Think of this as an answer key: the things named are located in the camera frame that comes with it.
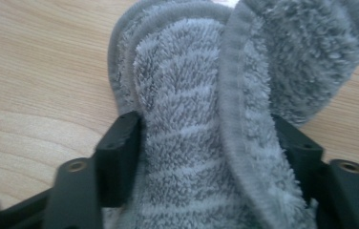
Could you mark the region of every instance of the mop pad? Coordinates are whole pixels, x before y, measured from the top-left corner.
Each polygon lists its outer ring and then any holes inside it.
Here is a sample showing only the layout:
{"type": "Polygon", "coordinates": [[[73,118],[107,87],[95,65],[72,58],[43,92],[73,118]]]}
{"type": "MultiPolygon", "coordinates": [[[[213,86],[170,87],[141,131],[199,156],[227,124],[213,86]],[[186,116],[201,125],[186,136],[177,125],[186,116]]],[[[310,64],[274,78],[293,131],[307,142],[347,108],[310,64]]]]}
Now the mop pad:
{"type": "MultiPolygon", "coordinates": [[[[271,43],[270,30],[280,30],[271,18],[285,8],[267,2],[241,2],[232,11],[204,1],[141,1],[116,24],[109,76],[118,109],[140,112],[145,123],[134,192],[117,228],[315,227],[270,114],[291,114],[293,122],[297,113],[304,119],[294,123],[300,124],[324,105],[309,113],[300,103],[271,106],[276,85],[305,81],[274,71],[279,62],[272,54],[283,53],[271,43]]],[[[337,7],[345,16],[340,20],[351,16],[337,7]]],[[[322,22],[312,23],[328,26],[322,22]]],[[[359,63],[359,30],[353,28],[346,27],[353,45],[344,47],[358,56],[346,59],[337,49],[350,70],[359,63]]],[[[297,36],[295,29],[289,32],[297,36]]],[[[284,62],[293,66],[297,55],[284,62]]],[[[326,84],[322,73],[314,77],[326,84]]],[[[312,93],[279,93],[283,101],[291,96],[312,93]]]]}
{"type": "MultiPolygon", "coordinates": [[[[244,0],[240,5],[264,19],[271,112],[296,126],[308,122],[359,65],[359,1],[244,0]]],[[[236,11],[243,14],[242,7],[236,11]]]]}

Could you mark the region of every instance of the mop head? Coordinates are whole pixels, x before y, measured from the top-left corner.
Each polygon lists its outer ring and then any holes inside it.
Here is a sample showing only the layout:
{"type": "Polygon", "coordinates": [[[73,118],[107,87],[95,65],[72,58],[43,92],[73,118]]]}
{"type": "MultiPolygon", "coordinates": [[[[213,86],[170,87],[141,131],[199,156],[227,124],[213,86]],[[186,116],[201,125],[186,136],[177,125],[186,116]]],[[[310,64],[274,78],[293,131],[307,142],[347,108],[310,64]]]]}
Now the mop head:
{"type": "Polygon", "coordinates": [[[315,228],[271,114],[300,126],[359,64],[359,1],[144,0],[117,22],[109,77],[144,117],[115,228],[315,228]]]}

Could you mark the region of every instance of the wooden floor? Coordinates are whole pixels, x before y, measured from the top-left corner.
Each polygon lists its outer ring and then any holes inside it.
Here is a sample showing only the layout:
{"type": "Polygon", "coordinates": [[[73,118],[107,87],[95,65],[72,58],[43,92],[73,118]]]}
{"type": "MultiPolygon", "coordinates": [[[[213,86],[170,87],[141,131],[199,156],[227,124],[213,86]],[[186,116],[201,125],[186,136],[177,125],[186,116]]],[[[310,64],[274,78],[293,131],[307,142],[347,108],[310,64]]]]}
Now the wooden floor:
{"type": "MultiPolygon", "coordinates": [[[[0,203],[49,188],[58,165],[90,156],[116,119],[111,30],[135,0],[0,0],[0,203]]],[[[327,159],[359,162],[359,68],[304,127],[327,159]]]]}

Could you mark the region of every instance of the wooden surface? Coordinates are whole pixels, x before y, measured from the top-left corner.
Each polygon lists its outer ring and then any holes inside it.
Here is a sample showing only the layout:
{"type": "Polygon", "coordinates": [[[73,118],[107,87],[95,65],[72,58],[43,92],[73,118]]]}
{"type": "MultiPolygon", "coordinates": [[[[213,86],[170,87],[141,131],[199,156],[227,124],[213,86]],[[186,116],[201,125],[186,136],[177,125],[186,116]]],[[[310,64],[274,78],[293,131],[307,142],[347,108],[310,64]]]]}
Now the wooden surface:
{"type": "MultiPolygon", "coordinates": [[[[90,156],[116,119],[106,51],[134,2],[0,0],[2,207],[50,187],[55,168],[90,156]]],[[[359,68],[304,131],[327,159],[359,162],[359,68]]]]}

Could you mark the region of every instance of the screw hole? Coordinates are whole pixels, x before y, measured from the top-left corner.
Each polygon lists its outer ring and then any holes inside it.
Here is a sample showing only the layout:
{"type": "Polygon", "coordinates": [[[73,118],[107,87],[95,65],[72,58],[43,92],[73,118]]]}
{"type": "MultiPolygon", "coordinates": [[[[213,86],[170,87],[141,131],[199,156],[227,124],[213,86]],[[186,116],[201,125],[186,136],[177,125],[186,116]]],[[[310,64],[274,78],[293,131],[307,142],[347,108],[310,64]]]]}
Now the screw hole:
{"type": "Polygon", "coordinates": [[[67,171],[69,171],[70,173],[74,173],[85,169],[85,167],[87,167],[87,163],[85,163],[84,161],[76,161],[69,164],[67,171]]]}
{"type": "Polygon", "coordinates": [[[352,173],[352,174],[359,174],[359,166],[350,162],[340,162],[340,168],[352,173]]]}

